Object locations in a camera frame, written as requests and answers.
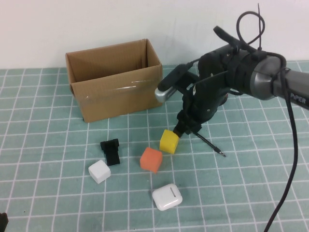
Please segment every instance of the cutting mat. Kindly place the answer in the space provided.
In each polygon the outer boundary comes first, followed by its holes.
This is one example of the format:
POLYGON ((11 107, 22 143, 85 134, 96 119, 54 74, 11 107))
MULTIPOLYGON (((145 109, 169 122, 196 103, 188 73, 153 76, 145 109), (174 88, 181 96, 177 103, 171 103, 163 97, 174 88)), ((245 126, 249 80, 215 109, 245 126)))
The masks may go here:
MULTIPOLYGON (((309 72, 309 62, 288 66, 309 72)), ((164 66, 164 75, 172 68, 164 66)), ((230 96, 201 132, 227 157, 185 135, 152 174, 139 158, 176 125, 180 94, 162 107, 87 124, 65 68, 0 70, 0 87, 0 212, 9 215, 7 232, 261 232, 292 166, 281 99, 230 96), (97 185, 88 167, 104 159, 99 143, 114 138, 121 164, 97 185), (151 192, 168 183, 179 187, 183 202, 161 212, 151 192)), ((273 232, 309 231, 309 111, 293 108, 299 162, 273 232)))

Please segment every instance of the orange cube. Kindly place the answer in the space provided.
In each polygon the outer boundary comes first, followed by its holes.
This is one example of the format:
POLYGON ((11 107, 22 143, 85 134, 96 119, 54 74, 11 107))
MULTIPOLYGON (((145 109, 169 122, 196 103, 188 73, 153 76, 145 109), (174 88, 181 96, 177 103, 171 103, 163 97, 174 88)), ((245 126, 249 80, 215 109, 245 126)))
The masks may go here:
POLYGON ((152 149, 150 147, 146 148, 143 155, 140 158, 140 167, 142 169, 152 171, 156 173, 162 163, 162 152, 152 149))

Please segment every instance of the black cable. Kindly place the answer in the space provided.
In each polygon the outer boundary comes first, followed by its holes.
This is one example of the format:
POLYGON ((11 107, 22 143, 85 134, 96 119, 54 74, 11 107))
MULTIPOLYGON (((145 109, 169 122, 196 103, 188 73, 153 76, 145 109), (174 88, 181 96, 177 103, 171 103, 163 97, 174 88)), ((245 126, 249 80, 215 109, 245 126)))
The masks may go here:
POLYGON ((264 19, 262 18, 262 16, 260 16, 258 13, 254 12, 254 11, 247 11, 247 12, 245 12, 245 13, 242 13, 242 14, 239 16, 239 18, 237 19, 236 31, 237 31, 237 35, 238 35, 238 37, 239 37, 239 40, 242 41, 242 42, 245 43, 245 44, 250 45, 250 44, 252 44, 253 42, 255 42, 257 39, 259 39, 259 38, 262 36, 262 34, 264 33, 264 31, 265 31, 265 21, 264 21, 264 19), (239 29, 239 27, 240 27, 240 21, 241 21, 241 19, 242 19, 244 16, 246 16, 246 15, 255 15, 255 16, 259 17, 260 21, 261 21, 262 24, 263 24, 263 29, 262 29, 262 31, 261 31, 253 40, 251 40, 249 43, 247 43, 247 42, 244 41, 243 37, 241 36, 240 29, 239 29))
POLYGON ((257 8, 258 8, 258 14, 259 14, 259 47, 258 47, 258 50, 261 51, 262 50, 262 34, 261 34, 261 14, 260 14, 260 4, 258 3, 257 4, 257 8))
POLYGON ((213 145, 210 141, 208 141, 204 136, 200 135, 197 132, 192 132, 193 134, 195 134, 198 138, 200 138, 201 140, 203 140, 205 143, 207 143, 215 152, 217 152, 218 154, 222 155, 223 157, 226 157, 226 155, 215 145, 213 145))
POLYGON ((292 181, 293 181, 293 177, 295 175, 297 162, 298 162, 297 130, 296 130, 296 124, 295 124, 295 119, 294 119, 294 113, 293 113, 292 105, 291 105, 291 99, 289 97, 289 92, 288 92, 288 88, 287 88, 287 84, 286 84, 286 80, 285 80, 286 70, 284 68, 286 67, 286 60, 282 55, 279 55, 279 54, 276 54, 276 53, 267 52, 267 55, 278 57, 281 61, 280 81, 281 81, 281 87, 282 87, 284 99, 285 99, 285 102, 286 102, 286 106, 287 106, 287 109, 288 109, 290 122, 291 122, 291 128, 292 128, 292 134, 293 134, 293 143, 294 143, 294 160, 293 160, 291 173, 290 173, 289 179, 287 181, 286 187, 284 189, 283 195, 282 195, 277 207, 275 208, 274 212, 272 213, 272 215, 271 215, 271 217, 270 217, 270 219, 269 219, 269 221, 268 221, 268 223, 265 227, 264 232, 267 232, 269 230, 271 223, 275 219, 277 213, 279 212, 281 206, 283 205, 283 203, 284 203, 284 201, 285 201, 285 199, 286 199, 286 197, 289 193, 289 190, 290 190, 290 187, 291 187, 291 184, 292 184, 292 181))
MULTIPOLYGON (((256 41, 257 39, 260 38, 259 50, 262 50, 262 48, 261 48, 261 36, 262 36, 262 34, 264 33, 264 30, 265 30, 265 21, 262 18, 262 16, 260 15, 260 10, 259 10, 258 14, 256 12, 248 11, 248 12, 245 12, 245 13, 240 15, 240 17, 237 20, 237 24, 236 24, 236 30, 237 30, 238 37, 242 42, 245 43, 244 39, 242 38, 242 36, 240 34, 240 29, 239 29, 240 21, 245 15, 255 15, 259 18, 259 34, 258 34, 257 37, 255 37, 252 41, 250 41, 247 44, 251 44, 251 43, 253 43, 254 41, 256 41)), ((293 113, 292 105, 291 105, 291 99, 289 97, 288 86, 287 86, 286 79, 285 79, 286 59, 282 55, 279 55, 279 54, 276 54, 276 53, 267 52, 267 55, 278 57, 281 61, 281 67, 280 67, 279 75, 280 75, 281 87, 282 87, 284 99, 285 99, 285 102, 286 102, 286 106, 287 106, 287 109, 288 109, 291 128, 292 128, 293 143, 294 143, 294 161, 293 161, 291 173, 290 173, 289 179, 287 181, 286 187, 284 189, 283 195, 282 195, 277 207, 275 208, 274 212, 272 213, 272 215, 271 215, 271 217, 270 217, 270 219, 269 219, 269 221, 268 221, 268 223, 267 223, 267 225, 264 229, 264 232, 268 232, 273 220, 275 219, 277 213, 279 212, 280 208, 282 207, 282 205, 283 205, 283 203, 284 203, 284 201, 285 201, 285 199, 286 199, 286 197, 289 193, 289 190, 291 188, 291 184, 292 184, 292 181, 293 181, 293 177, 294 177, 295 172, 296 172, 297 161, 298 161, 297 130, 296 130, 296 124, 295 124, 295 119, 294 119, 294 113, 293 113)))

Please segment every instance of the foam cube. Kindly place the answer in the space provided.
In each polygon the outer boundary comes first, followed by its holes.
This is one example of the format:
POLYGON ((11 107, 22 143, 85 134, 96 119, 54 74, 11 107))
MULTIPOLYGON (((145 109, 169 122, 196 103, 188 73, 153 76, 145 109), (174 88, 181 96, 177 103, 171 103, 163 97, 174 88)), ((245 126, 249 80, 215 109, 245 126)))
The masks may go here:
POLYGON ((140 167, 142 169, 152 171, 156 173, 162 163, 162 152, 152 149, 150 147, 146 148, 143 155, 140 158, 140 167))
POLYGON ((179 137, 170 130, 164 130, 160 140, 160 150, 171 154, 175 154, 178 145, 179 137))
POLYGON ((96 181, 97 184, 111 176, 110 168, 102 160, 92 164, 88 170, 91 177, 96 181))

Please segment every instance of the yellow cube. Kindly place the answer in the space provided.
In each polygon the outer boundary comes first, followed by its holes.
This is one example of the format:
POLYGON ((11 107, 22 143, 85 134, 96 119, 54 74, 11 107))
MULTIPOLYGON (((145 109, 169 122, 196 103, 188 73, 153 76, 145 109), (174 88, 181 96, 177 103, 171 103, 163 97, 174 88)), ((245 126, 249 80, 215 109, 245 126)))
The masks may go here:
POLYGON ((160 140, 160 150, 171 154, 175 153, 179 137, 170 130, 164 130, 160 140))

